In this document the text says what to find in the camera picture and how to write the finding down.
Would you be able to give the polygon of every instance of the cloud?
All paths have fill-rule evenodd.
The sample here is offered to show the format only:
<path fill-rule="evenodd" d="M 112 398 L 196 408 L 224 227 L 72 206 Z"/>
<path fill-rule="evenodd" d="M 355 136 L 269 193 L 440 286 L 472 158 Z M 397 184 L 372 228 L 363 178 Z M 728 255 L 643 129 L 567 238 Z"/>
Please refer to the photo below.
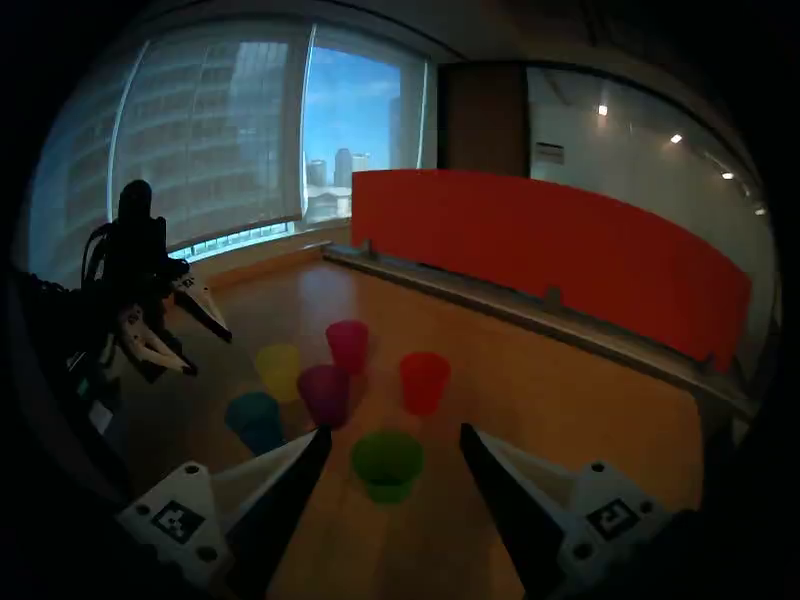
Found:
<path fill-rule="evenodd" d="M 306 104 L 328 104 L 366 98 L 391 99 L 400 95 L 400 82 L 389 80 L 369 81 L 357 85 L 337 85 L 331 89 L 309 92 Z"/>

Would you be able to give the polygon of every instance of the building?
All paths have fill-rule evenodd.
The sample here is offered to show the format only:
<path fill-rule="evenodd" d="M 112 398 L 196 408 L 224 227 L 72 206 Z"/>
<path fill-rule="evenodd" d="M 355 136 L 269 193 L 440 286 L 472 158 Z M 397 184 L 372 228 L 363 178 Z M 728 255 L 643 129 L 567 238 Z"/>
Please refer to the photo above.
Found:
<path fill-rule="evenodd" d="M 336 169 L 333 172 L 333 185 L 336 187 L 353 187 L 353 155 L 347 148 L 336 152 Z"/>
<path fill-rule="evenodd" d="M 353 154 L 353 173 L 369 171 L 369 154 Z"/>
<path fill-rule="evenodd" d="M 322 187 L 328 183 L 327 165 L 324 160 L 312 160 L 306 165 L 306 184 Z"/>

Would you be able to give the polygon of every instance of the red divider board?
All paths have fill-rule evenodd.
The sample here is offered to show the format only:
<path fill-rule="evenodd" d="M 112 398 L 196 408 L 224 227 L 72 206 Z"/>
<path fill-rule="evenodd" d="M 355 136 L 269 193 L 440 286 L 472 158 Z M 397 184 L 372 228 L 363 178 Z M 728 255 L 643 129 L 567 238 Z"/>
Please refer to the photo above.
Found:
<path fill-rule="evenodd" d="M 353 174 L 352 242 L 543 297 L 726 371 L 750 279 L 650 212 L 569 186 L 450 170 Z"/>

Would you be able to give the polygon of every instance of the glass window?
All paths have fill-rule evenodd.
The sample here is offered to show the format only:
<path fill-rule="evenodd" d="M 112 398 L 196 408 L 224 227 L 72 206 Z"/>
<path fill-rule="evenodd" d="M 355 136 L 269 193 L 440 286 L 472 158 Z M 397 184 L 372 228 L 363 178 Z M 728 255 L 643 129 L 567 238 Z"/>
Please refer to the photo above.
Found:
<path fill-rule="evenodd" d="M 307 208 L 299 229 L 349 218 L 353 173 L 419 166 L 423 60 L 320 27 L 303 114 Z"/>
<path fill-rule="evenodd" d="M 134 179 L 150 183 L 173 256 L 196 260 L 336 225 L 353 172 L 417 168 L 425 61 L 328 27 L 309 52 L 312 30 L 226 21 L 155 37 L 138 62 L 107 59 L 42 151 L 27 268 L 77 286 L 83 245 Z"/>
<path fill-rule="evenodd" d="M 80 284 L 89 234 L 108 219 L 108 152 L 119 99 L 136 55 L 107 61 L 78 86 L 53 124 L 31 186 L 28 269 Z"/>
<path fill-rule="evenodd" d="M 153 42 L 126 99 L 114 197 L 147 180 L 170 246 L 300 218 L 297 178 L 283 166 L 296 156 L 288 127 L 293 114 L 299 121 L 302 93 L 302 80 L 292 82 L 304 61 L 295 65 L 292 55 L 309 34 L 224 24 Z"/>

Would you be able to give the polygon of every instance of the magenta cup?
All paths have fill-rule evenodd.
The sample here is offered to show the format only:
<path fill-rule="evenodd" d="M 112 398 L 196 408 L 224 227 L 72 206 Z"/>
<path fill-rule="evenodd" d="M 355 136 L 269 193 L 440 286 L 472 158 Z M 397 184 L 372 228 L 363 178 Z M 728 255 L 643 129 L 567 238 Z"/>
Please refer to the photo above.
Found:
<path fill-rule="evenodd" d="M 347 422 L 350 376 L 336 365 L 317 365 L 300 374 L 297 391 L 318 426 L 333 429 Z"/>
<path fill-rule="evenodd" d="M 369 328 L 361 321 L 339 321 L 325 330 L 333 362 L 350 375 L 364 371 L 367 361 Z"/>

